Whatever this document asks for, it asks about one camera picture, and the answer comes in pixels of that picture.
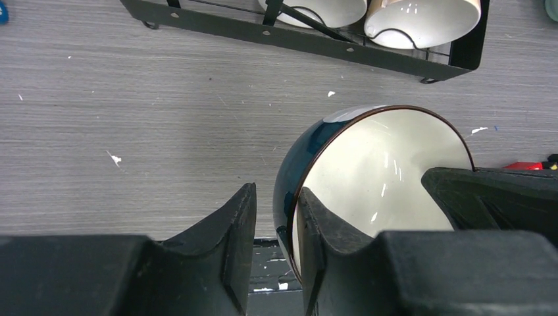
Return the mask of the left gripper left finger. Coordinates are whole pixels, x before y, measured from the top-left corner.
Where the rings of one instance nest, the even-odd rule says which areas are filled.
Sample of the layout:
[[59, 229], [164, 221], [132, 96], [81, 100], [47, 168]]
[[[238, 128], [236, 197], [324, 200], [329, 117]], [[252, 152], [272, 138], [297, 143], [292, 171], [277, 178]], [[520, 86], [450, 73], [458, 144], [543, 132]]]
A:
[[164, 241], [132, 234], [1, 237], [2, 315], [245, 315], [257, 191]]

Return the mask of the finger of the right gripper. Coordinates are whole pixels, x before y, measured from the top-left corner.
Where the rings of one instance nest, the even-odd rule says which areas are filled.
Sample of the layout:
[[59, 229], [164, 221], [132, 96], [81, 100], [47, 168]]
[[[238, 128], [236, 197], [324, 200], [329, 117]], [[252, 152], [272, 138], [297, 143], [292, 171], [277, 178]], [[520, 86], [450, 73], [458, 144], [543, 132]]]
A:
[[557, 244], [557, 171], [436, 167], [421, 183], [456, 230], [525, 230]]

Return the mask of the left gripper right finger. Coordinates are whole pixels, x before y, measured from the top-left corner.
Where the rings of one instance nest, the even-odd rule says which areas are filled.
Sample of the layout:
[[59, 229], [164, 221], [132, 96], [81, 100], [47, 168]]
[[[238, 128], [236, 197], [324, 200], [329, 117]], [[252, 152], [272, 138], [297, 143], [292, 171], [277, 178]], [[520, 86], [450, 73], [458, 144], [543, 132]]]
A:
[[306, 315], [556, 315], [557, 250], [526, 231], [383, 231], [308, 188], [297, 210]]

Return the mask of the dark teal bowl white foot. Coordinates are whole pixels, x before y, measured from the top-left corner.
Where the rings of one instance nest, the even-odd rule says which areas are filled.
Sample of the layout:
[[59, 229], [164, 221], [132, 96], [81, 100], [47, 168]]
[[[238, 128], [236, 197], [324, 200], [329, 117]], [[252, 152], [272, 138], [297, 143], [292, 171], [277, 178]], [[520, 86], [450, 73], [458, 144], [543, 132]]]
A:
[[350, 107], [314, 123], [284, 157], [272, 198], [276, 234], [295, 277], [302, 277], [303, 188], [371, 237], [383, 230], [453, 230], [421, 182], [436, 167], [471, 171], [474, 161], [457, 129], [423, 107]]

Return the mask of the mint green bowl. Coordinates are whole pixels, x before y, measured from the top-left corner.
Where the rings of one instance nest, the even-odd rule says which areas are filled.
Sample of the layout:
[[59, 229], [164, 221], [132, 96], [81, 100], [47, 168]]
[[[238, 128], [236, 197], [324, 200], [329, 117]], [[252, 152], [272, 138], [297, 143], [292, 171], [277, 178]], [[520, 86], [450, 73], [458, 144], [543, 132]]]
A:
[[558, 0], [545, 0], [544, 9], [552, 21], [558, 22]]

